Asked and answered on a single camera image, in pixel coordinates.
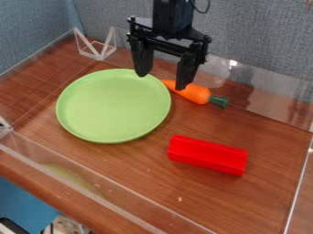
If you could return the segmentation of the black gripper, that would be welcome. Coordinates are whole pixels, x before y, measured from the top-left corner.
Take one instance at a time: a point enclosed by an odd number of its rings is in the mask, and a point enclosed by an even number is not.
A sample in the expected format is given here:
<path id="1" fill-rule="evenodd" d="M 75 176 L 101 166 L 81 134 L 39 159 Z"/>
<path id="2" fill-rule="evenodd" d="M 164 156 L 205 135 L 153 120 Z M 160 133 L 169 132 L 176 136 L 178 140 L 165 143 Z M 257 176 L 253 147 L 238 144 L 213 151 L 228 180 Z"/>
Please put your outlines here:
<path id="1" fill-rule="evenodd" d="M 200 65 L 208 54 L 212 37 L 186 26 L 177 32 L 166 32 L 153 26 L 153 20 L 145 17 L 127 18 L 130 32 L 127 41 L 133 51 L 135 73 L 145 77 L 153 68 L 154 50 L 181 57 L 177 72 L 177 90 L 185 90 L 193 83 Z"/>

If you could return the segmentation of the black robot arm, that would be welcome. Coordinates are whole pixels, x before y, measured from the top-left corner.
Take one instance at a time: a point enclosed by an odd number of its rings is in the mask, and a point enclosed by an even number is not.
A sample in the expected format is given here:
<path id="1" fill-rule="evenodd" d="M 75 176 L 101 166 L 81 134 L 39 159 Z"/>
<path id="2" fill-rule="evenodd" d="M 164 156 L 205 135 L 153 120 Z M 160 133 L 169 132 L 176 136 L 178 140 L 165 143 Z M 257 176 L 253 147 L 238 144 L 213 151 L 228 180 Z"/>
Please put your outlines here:
<path id="1" fill-rule="evenodd" d="M 127 41 L 135 73 L 145 77 L 153 68 L 154 51 L 180 58 L 176 90 L 185 90 L 201 64 L 206 63 L 212 37 L 193 28 L 193 11 L 201 14 L 196 0 L 154 0 L 153 18 L 130 16 Z"/>

